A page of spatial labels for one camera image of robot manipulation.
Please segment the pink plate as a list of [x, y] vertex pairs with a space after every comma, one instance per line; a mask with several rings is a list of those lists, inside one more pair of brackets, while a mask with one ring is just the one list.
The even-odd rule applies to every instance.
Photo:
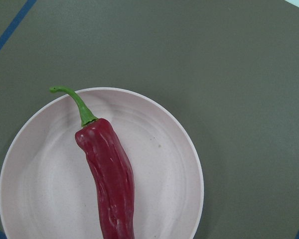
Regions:
[[[128, 90], [78, 95], [113, 126], [135, 181], [138, 239], [191, 239], [201, 218], [204, 182], [187, 132], [164, 107]], [[13, 140], [0, 174], [0, 217], [9, 239], [100, 239], [96, 187], [75, 142], [76, 104], [61, 96], [39, 110]]]

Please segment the red chili pepper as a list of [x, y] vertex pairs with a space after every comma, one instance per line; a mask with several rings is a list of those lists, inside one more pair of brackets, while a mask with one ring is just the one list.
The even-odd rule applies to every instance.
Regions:
[[95, 181], [103, 238], [133, 239], [134, 174], [112, 125], [106, 119], [94, 116], [72, 89], [54, 86], [49, 90], [68, 94], [78, 107], [82, 128], [75, 133], [75, 140], [85, 153]]

